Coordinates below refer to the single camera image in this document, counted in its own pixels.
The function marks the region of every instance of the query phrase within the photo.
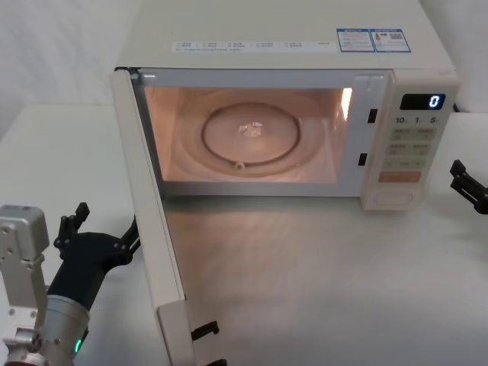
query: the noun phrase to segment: microwave body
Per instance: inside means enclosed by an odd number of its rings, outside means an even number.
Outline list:
[[[459,80],[417,1],[145,0],[111,84],[156,321],[195,366],[164,198],[410,209]]]

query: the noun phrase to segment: microwave door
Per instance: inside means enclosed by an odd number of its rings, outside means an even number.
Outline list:
[[[156,322],[171,364],[196,366],[185,294],[130,73],[113,72],[111,86]]]

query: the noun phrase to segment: white table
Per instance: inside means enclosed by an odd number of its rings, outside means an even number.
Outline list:
[[[461,159],[488,184],[487,121],[452,117],[427,197],[408,213],[365,213],[350,198],[166,202],[190,321],[217,319],[222,329],[195,342],[199,364],[219,357],[231,366],[279,358],[286,365],[488,363],[488,217],[449,188],[448,173]],[[92,211],[84,230],[120,235],[130,223],[110,107],[27,108],[0,143],[0,172],[0,202],[42,207],[51,240],[59,217],[79,201]],[[248,236],[235,235],[239,224],[252,230]],[[49,283],[59,259],[54,248],[46,257]],[[314,278],[308,265],[324,277]],[[274,285],[294,295],[274,297]],[[107,276],[76,364],[166,364],[148,294],[139,253]],[[296,311],[294,296],[310,301]],[[310,338],[315,332],[320,337]],[[263,342],[248,343],[253,336]],[[306,359],[298,358],[303,350]]]

